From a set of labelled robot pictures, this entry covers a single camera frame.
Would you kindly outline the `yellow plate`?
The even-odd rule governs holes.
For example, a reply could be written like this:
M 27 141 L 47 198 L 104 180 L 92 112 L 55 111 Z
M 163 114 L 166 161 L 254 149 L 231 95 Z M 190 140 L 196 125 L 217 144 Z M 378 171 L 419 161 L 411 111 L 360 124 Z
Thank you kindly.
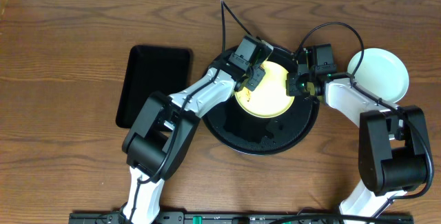
M 286 112 L 294 102 L 288 96 L 286 79 L 288 71 L 281 65 L 266 61 L 263 63 L 265 76 L 254 91 L 243 88 L 235 93 L 239 106 L 248 114 L 259 118 L 273 118 Z

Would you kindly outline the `light blue plate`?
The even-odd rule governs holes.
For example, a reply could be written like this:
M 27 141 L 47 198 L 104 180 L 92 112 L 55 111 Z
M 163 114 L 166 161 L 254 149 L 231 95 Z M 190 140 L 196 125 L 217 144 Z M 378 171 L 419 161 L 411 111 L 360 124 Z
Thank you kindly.
M 397 103 L 409 89 L 409 73 L 393 53 L 380 48 L 364 50 L 355 80 L 385 101 Z

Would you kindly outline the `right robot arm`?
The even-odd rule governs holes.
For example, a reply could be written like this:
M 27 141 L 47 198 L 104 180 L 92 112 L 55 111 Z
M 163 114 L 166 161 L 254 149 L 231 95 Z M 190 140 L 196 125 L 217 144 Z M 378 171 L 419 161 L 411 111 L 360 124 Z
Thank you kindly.
M 289 73 L 287 95 L 308 96 L 339 111 L 359 129 L 360 182 L 338 206 L 334 223 L 384 223 L 397 200 L 424 196 L 434 177 L 424 112 L 400 107 L 363 88 L 348 73 Z

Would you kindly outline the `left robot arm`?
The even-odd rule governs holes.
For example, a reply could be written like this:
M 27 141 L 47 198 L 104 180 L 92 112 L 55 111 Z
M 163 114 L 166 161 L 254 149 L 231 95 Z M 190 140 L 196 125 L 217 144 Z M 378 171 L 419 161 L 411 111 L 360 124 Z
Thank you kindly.
M 201 118 L 241 88 L 254 90 L 262 81 L 262 66 L 249 67 L 238 79 L 216 65 L 195 84 L 165 96 L 151 94 L 123 142 L 130 167 L 129 199 L 120 223 L 152 223 L 159 213 L 164 182 L 181 165 Z

